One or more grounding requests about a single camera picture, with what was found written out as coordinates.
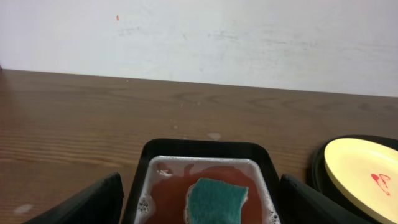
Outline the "round black serving tray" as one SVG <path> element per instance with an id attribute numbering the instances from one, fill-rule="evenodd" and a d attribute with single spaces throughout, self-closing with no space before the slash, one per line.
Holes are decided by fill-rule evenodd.
<path id="1" fill-rule="evenodd" d="M 387 147 L 391 147 L 397 151 L 397 140 L 391 138 L 384 138 L 379 136 L 366 136 L 366 135 L 348 135 L 338 137 L 336 139 L 341 138 L 355 138 L 355 139 L 362 139 L 367 141 L 372 141 L 375 143 L 379 143 L 385 145 Z M 324 151 L 325 147 L 328 144 L 326 143 L 316 154 L 313 164 L 312 164 L 312 181 L 313 187 L 315 190 L 319 191 L 323 195 L 327 196 L 332 201 L 336 202 L 338 205 L 342 206 L 343 208 L 349 210 L 350 212 L 360 216 L 363 219 L 366 219 L 373 223 L 380 223 L 377 220 L 373 219 L 369 215 L 362 212 L 360 209 L 355 207 L 333 184 L 331 179 L 329 178 L 326 168 L 325 168 L 325 158 L 324 158 Z"/>

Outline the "yellow plate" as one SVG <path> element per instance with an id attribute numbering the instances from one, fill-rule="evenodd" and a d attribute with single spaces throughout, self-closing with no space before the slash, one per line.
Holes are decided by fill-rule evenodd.
<path id="1" fill-rule="evenodd" d="M 324 151 L 335 187 L 380 223 L 397 223 L 397 151 L 372 141 L 341 138 Z"/>

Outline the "green scrubbing sponge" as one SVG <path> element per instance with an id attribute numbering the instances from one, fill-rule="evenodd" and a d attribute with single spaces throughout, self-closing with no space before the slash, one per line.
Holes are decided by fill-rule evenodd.
<path id="1" fill-rule="evenodd" d="M 241 224 L 248 187 L 200 178 L 185 196 L 184 221 L 188 224 Z"/>

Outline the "black rectangular wash tray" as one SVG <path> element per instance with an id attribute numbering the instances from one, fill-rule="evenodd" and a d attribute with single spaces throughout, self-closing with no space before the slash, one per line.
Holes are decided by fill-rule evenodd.
<path id="1" fill-rule="evenodd" d="M 145 144 L 139 158 L 134 181 L 128 196 L 122 223 L 132 223 L 138 217 L 136 209 L 139 194 L 144 191 L 144 181 L 149 173 L 150 161 L 157 156 L 172 159 L 188 157 L 194 159 L 227 160 L 247 159 L 258 166 L 259 175 L 264 179 L 265 188 L 270 193 L 269 201 L 279 211 L 279 178 L 268 152 L 258 144 L 250 142 L 195 141 L 182 139 L 153 139 Z"/>

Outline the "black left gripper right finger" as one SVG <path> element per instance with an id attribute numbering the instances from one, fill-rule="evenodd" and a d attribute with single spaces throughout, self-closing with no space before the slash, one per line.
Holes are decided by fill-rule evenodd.
<path id="1" fill-rule="evenodd" d="M 280 214 L 286 223 L 366 224 L 368 222 L 288 174 L 282 175 L 280 180 Z"/>

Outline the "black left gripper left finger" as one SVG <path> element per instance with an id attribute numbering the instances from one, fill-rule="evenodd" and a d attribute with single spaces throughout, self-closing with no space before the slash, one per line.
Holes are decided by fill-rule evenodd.
<path id="1" fill-rule="evenodd" d="M 123 198 L 121 176 L 115 172 L 24 224 L 118 224 Z"/>

